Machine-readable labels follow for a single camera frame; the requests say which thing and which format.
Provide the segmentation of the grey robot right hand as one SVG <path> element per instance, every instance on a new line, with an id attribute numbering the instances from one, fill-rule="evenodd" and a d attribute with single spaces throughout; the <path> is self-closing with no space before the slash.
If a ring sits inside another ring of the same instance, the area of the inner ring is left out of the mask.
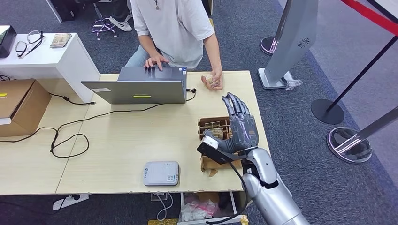
<path id="1" fill-rule="evenodd" d="M 222 96 L 222 101 L 229 115 L 232 137 L 225 140 L 217 139 L 218 150 L 232 154 L 257 147 L 259 143 L 257 125 L 246 103 L 230 92 Z"/>

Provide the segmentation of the person's left hand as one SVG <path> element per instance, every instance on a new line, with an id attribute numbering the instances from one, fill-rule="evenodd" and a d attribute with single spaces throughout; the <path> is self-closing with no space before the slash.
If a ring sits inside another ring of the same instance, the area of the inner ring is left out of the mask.
<path id="1" fill-rule="evenodd" d="M 212 71 L 208 75 L 203 75 L 201 81 L 209 90 L 223 89 L 222 71 Z"/>

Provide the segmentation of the person's right hand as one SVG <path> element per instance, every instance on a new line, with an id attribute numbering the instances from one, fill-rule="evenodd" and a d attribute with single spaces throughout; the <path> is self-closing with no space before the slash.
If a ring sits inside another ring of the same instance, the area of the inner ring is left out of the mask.
<path id="1" fill-rule="evenodd" d="M 167 63 L 169 63 L 169 60 L 166 59 L 164 56 L 157 54 L 155 56 L 151 56 L 150 58 L 146 59 L 145 63 L 144 63 L 144 67 L 152 68 L 155 65 L 157 65 L 158 69 L 160 71 L 162 71 L 163 70 L 163 65 L 162 65 L 163 62 L 165 62 L 167 64 Z"/>

